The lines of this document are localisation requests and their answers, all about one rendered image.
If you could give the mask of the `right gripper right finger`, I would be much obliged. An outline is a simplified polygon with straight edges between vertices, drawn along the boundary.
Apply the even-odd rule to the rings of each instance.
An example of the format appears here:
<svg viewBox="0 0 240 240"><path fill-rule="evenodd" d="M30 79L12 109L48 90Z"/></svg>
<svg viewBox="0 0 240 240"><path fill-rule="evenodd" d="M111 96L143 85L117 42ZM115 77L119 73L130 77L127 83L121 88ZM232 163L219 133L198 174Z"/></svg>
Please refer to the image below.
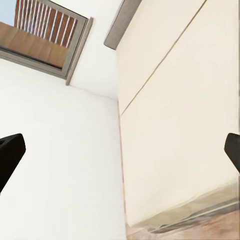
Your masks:
<svg viewBox="0 0 240 240"><path fill-rule="evenodd" d="M240 135L228 133L224 151L240 173Z"/></svg>

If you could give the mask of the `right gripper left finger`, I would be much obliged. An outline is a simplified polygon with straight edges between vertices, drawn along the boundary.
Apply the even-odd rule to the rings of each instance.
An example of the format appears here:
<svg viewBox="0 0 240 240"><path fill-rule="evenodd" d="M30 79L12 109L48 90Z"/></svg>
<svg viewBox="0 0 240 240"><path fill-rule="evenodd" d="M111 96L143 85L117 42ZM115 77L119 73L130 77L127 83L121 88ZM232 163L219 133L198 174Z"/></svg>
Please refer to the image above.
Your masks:
<svg viewBox="0 0 240 240"><path fill-rule="evenodd" d="M0 193L26 152L21 133L0 138Z"/></svg>

